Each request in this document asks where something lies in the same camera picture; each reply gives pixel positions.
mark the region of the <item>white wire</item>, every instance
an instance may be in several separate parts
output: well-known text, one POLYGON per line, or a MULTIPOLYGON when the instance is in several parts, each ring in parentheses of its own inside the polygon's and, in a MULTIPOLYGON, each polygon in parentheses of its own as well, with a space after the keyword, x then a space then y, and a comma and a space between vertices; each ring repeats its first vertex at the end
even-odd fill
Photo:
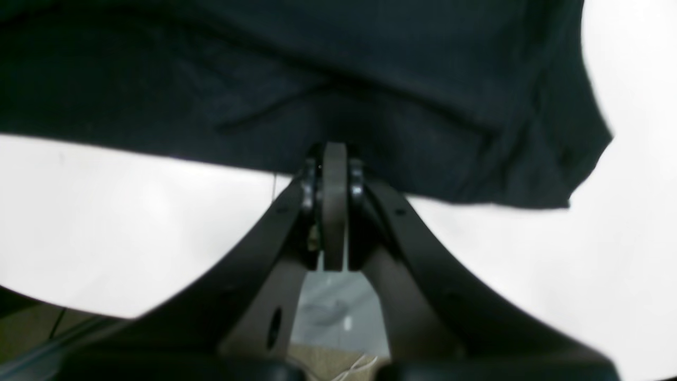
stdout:
POLYGON ((374 366, 374 364, 378 361, 378 356, 376 356, 371 361, 369 361, 368 363, 361 365, 361 366, 357 366, 357 364, 359 364, 359 362, 364 360, 366 357, 367 357, 367 354, 363 353, 362 356, 359 357, 359 359, 355 360, 355 362, 353 363, 353 365, 350 366, 350 368, 348 368, 348 369, 344 370, 343 372, 339 373, 338 375, 333 377, 331 380, 323 380, 315 372, 313 372, 307 365, 305 365, 302 361, 300 361, 300 360, 298 360, 294 357, 289 357, 289 359, 295 365, 298 365, 301 368, 303 368, 303 370, 308 374, 308 376, 313 378, 315 381, 344 381, 346 379, 346 377, 350 376, 351 374, 365 371, 365 370, 371 368, 372 366, 374 366))

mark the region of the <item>floor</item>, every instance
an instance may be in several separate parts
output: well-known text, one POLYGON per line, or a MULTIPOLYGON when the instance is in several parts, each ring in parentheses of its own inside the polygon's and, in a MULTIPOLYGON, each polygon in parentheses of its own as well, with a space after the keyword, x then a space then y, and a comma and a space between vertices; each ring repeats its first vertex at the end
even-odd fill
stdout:
MULTIPOLYGON (((56 326, 55 336, 92 318, 94 315, 65 309, 51 304, 38 304, 0 319, 0 364, 27 353, 49 339, 59 315, 63 317, 56 326)), ((289 348, 290 361, 310 369, 318 380, 309 376, 309 381, 329 381, 349 369, 361 353, 334 350, 319 346, 293 344, 289 348)), ((367 356, 359 364, 369 363, 374 357, 367 356)), ((343 381, 368 381, 379 366, 386 362, 379 359, 363 372, 349 374, 343 381)))

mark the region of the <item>hole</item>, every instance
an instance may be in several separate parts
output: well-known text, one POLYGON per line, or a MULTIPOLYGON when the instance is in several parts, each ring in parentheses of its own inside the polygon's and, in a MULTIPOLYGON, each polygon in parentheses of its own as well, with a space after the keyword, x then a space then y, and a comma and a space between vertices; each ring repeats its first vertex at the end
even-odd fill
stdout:
POLYGON ((459 303, 463 301, 463 296, 452 289, 444 290, 444 297, 452 303, 459 303))
POLYGON ((278 336, 280 335, 280 326, 282 325, 282 309, 278 307, 273 314, 273 319, 270 321, 270 328, 268 329, 268 341, 266 343, 266 348, 271 350, 275 346, 275 342, 278 341, 278 336))
POLYGON ((219 298, 222 300, 227 300, 233 296, 235 293, 236 287, 234 285, 225 285, 219 291, 219 298))

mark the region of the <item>black fabric seat cushion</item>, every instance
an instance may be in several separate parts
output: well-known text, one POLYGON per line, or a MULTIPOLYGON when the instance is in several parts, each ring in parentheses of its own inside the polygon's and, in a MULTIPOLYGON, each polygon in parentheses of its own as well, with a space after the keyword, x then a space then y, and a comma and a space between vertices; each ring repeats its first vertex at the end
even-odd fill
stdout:
POLYGON ((566 207, 611 136, 582 1, 9 0, 0 134, 294 173, 356 144, 403 192, 566 207))

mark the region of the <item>cable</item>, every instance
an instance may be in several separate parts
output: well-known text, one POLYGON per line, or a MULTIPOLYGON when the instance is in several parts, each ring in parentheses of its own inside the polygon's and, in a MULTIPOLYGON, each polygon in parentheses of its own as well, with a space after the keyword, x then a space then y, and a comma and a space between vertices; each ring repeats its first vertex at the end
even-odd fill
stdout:
POLYGON ((66 313, 66 307, 61 308, 61 312, 59 313, 59 316, 56 318, 56 321, 54 322, 54 326, 51 328, 51 332, 49 333, 49 339, 51 340, 54 338, 54 334, 56 334, 56 329, 59 328, 59 323, 61 323, 61 319, 64 318, 64 314, 66 313))
POLYGON ((360 361, 364 360, 367 357, 366 353, 363 353, 359 359, 355 360, 353 365, 350 366, 350 368, 344 370, 343 372, 337 374, 335 377, 333 377, 331 380, 324 380, 323 378, 319 377, 315 372, 312 371, 307 365, 305 365, 301 360, 295 359, 294 357, 289 356, 288 359, 290 360, 291 363, 294 365, 299 366, 301 369, 303 369, 308 376, 313 378, 315 381, 344 381, 346 377, 350 376, 351 374, 358 373, 365 371, 372 366, 378 361, 378 356, 375 356, 371 361, 368 363, 357 366, 360 361))

